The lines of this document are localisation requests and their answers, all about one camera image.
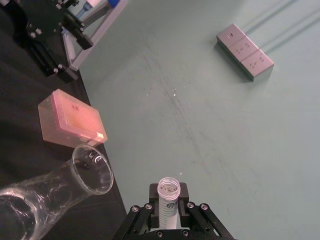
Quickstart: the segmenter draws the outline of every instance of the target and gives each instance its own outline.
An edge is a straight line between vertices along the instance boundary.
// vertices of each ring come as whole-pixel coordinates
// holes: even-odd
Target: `power strip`
[[[218,43],[234,58],[252,80],[269,76],[274,62],[236,25],[231,24],[217,36]]]

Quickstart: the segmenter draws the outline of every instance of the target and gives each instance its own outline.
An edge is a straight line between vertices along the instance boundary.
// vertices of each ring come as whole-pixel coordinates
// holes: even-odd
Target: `black cloth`
[[[42,139],[38,104],[54,90],[90,104],[79,78],[64,83],[45,77],[29,55],[12,39],[11,20],[0,9],[0,188],[46,174],[70,159],[73,149]],[[60,36],[50,40],[53,51],[66,61]],[[107,156],[103,145],[97,147]],[[126,217],[117,183],[105,195],[91,196],[75,205],[44,240],[112,239]]]

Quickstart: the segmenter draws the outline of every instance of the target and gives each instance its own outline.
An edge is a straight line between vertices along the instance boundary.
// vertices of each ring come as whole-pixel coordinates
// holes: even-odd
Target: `socket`
[[[241,64],[252,79],[255,79],[258,75],[267,70],[270,70],[271,73],[273,66],[275,65],[261,49],[241,61]]]
[[[233,44],[228,49],[239,62],[259,50],[259,48],[247,36]]]
[[[234,24],[228,26],[224,31],[220,32],[216,39],[226,48],[231,47],[233,44],[243,39],[246,35]]]

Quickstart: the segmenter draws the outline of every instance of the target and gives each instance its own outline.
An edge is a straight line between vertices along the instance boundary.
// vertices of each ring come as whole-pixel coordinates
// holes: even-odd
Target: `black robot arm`
[[[159,227],[157,186],[157,183],[150,184],[149,203],[131,207],[113,240],[234,240],[206,203],[198,206],[189,201],[184,182],[180,182],[178,210],[181,226],[189,229],[150,231]]]

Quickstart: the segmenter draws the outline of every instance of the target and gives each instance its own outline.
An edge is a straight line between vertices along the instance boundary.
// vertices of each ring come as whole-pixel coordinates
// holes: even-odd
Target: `pink box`
[[[72,148],[108,138],[97,109],[58,89],[38,105],[43,140]]]

